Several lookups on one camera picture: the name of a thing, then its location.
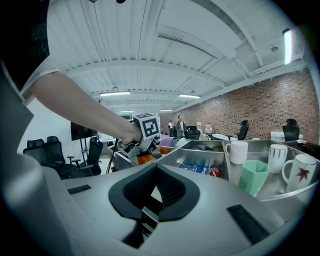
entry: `purple object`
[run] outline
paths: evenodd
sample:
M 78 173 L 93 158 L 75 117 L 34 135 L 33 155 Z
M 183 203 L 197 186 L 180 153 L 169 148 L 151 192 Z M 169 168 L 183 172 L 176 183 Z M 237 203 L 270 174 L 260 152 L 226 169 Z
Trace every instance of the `purple object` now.
M 164 146 L 164 147 L 171 147 L 172 141 L 175 139 L 175 137 L 167 137 L 167 138 L 162 138 L 159 146 Z

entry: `cable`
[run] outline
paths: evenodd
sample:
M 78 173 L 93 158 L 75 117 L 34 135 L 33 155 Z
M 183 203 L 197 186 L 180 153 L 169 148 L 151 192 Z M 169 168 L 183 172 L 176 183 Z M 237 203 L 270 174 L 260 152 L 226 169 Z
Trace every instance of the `cable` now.
M 110 171 L 110 166 L 111 166 L 111 163 L 112 163 L 112 159 L 114 158 L 114 154 L 115 154 L 115 151 L 116 151 L 116 147 L 117 147 L 117 144 L 118 144 L 118 140 L 119 139 L 115 139 L 115 142 L 114 142 L 114 147 L 113 147 L 113 151 L 112 151 L 112 156 L 111 156 L 111 158 L 110 158 L 110 161 L 109 161 L 109 164 L 108 164 L 108 167 L 106 168 L 106 174 L 108 174 L 109 173 L 109 171 Z

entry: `white ceiling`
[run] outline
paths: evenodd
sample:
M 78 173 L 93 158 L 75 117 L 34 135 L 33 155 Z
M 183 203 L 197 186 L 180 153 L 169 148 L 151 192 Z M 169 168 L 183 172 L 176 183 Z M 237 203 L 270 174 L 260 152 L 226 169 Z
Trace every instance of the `white ceiling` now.
M 294 26 L 269 0 L 56 0 L 47 20 L 52 61 L 115 112 L 180 110 L 305 66 L 298 36 L 283 65 Z M 99 96 L 115 86 L 131 94 Z

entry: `standing person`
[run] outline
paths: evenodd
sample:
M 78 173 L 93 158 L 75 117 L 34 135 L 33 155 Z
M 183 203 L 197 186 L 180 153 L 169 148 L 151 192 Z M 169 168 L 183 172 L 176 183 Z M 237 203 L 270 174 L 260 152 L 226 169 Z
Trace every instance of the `standing person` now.
M 172 137 L 172 134 L 173 134 L 173 131 L 174 131 L 174 124 L 172 123 L 171 120 L 168 123 L 168 128 L 169 128 L 169 135 L 170 135 L 170 137 Z
M 187 124 L 182 120 L 182 115 L 178 115 L 178 122 L 175 124 L 177 131 L 177 139 L 181 139 L 184 136 L 184 132 L 187 130 Z

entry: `person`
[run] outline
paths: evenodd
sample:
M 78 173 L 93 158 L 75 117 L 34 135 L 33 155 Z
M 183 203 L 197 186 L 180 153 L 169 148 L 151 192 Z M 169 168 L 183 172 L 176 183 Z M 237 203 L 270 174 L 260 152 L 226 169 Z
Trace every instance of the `person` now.
M 52 63 L 47 37 L 49 0 L 19 5 L 15 14 L 18 20 L 3 26 L 6 36 L 1 40 L 1 66 L 24 103 L 35 97 L 71 122 L 118 138 L 123 144 L 140 142 L 140 128 L 99 104 Z
M 176 122 L 175 129 L 177 139 L 183 138 L 184 132 L 187 130 L 187 124 L 182 120 L 182 115 L 178 115 L 178 122 Z
M 174 131 L 174 124 L 172 123 L 171 120 L 168 123 L 168 128 L 169 128 L 169 136 L 172 137 L 173 131 Z

